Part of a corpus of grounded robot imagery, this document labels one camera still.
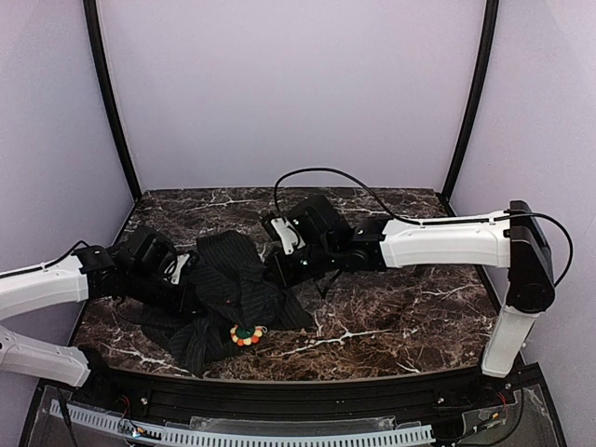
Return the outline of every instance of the black fabric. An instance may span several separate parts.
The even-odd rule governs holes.
[[[241,352],[230,329],[269,326],[288,330],[308,327],[312,318],[292,291],[264,281],[264,266],[251,239],[236,231],[196,241],[199,261],[183,281],[194,284],[196,299],[206,312],[193,319],[173,318],[145,305],[143,333],[193,374],[205,360],[225,359]]]

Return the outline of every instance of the perforated metal strip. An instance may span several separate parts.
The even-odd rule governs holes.
[[[125,436],[118,431],[119,416],[95,412],[72,404],[68,404],[68,409],[73,424],[94,428],[116,436]],[[62,418],[57,400],[52,401],[49,413]],[[151,440],[141,437],[137,440],[142,440],[146,444],[172,447],[413,447],[428,445],[430,442],[435,441],[430,426],[360,433],[357,435],[281,438],[208,433],[141,422],[135,422],[135,424],[144,428],[151,436],[159,438],[159,440]],[[131,436],[126,436],[126,438],[133,440]]]

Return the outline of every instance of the white wall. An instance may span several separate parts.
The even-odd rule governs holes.
[[[539,361],[570,446],[596,432],[596,3],[501,2],[489,67],[462,175],[459,214],[503,208],[522,198],[560,219],[576,261],[553,307],[530,335],[526,359]],[[544,228],[556,272],[564,237]],[[494,277],[500,290],[505,278]]]
[[[79,238],[110,244],[132,206],[95,76],[83,3],[0,2],[0,271]],[[1,322],[65,343],[80,307]],[[17,446],[37,380],[0,373],[0,444]]]
[[[484,2],[99,3],[144,189],[271,185],[316,165],[442,187]]]

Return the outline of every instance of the brown marble tabletop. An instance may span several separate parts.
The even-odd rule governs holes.
[[[427,189],[378,189],[396,213],[439,217],[445,211]],[[355,225],[381,215],[355,188],[287,188],[288,209],[323,193]],[[234,229],[251,236],[265,255],[272,242],[260,215],[273,209],[271,188],[146,192],[123,237],[145,224],[170,237],[180,251],[199,236]],[[258,345],[231,359],[208,362],[203,377],[236,380],[339,380],[429,373],[478,363],[496,319],[487,291],[472,266],[420,265],[385,273],[342,275],[326,299],[312,282],[295,288],[316,325],[300,331],[269,331]],[[169,353],[123,318],[139,319],[133,300],[116,308],[112,298],[88,303],[74,345],[92,345],[117,369],[189,376]]]

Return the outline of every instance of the table surface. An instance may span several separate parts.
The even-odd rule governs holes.
[[[432,190],[378,189],[401,215],[439,217],[445,210]],[[324,194],[355,225],[382,215],[363,190],[287,188],[288,209],[310,194]],[[272,242],[260,215],[273,209],[271,188],[221,188],[146,192],[123,233],[138,224],[170,237],[181,251],[197,237],[234,229],[249,235],[265,255]],[[326,299],[312,282],[294,288],[316,325],[300,331],[269,331],[240,356],[206,364],[203,377],[233,380],[339,380],[434,373],[478,363],[496,313],[473,266],[419,265],[384,273],[342,275]],[[123,320],[140,317],[141,305],[112,298],[89,302],[74,345],[91,345],[117,369],[189,376],[141,328]]]

